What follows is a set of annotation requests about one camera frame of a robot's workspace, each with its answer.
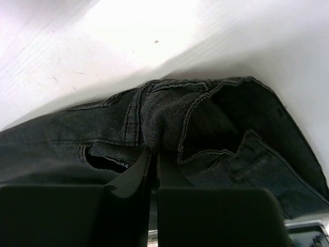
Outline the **black denim trousers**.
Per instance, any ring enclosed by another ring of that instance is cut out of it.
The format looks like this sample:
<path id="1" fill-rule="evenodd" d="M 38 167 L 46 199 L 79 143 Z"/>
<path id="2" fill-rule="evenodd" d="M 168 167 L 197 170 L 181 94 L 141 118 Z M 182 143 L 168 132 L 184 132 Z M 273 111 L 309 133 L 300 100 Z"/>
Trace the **black denim trousers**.
<path id="1" fill-rule="evenodd" d="M 265 188 L 287 219 L 328 210 L 322 167 L 253 77 L 154 80 L 1 133 L 1 183 L 105 184 L 149 148 L 195 186 Z"/>

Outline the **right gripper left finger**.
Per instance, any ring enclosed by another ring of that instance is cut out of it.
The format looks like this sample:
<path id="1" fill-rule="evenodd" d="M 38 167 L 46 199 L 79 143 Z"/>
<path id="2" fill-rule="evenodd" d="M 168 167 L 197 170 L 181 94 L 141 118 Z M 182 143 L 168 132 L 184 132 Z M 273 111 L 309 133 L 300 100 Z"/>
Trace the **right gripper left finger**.
<path id="1" fill-rule="evenodd" d="M 151 159 L 104 185 L 1 186 L 1 246 L 146 246 Z"/>

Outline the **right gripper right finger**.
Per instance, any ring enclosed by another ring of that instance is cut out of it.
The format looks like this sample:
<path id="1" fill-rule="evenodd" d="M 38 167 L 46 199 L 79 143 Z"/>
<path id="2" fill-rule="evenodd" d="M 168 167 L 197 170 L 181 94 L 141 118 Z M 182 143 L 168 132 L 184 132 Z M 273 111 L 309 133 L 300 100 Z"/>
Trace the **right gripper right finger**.
<path id="1" fill-rule="evenodd" d="M 290 246 L 266 189 L 195 187 L 165 152 L 157 158 L 159 246 Z"/>

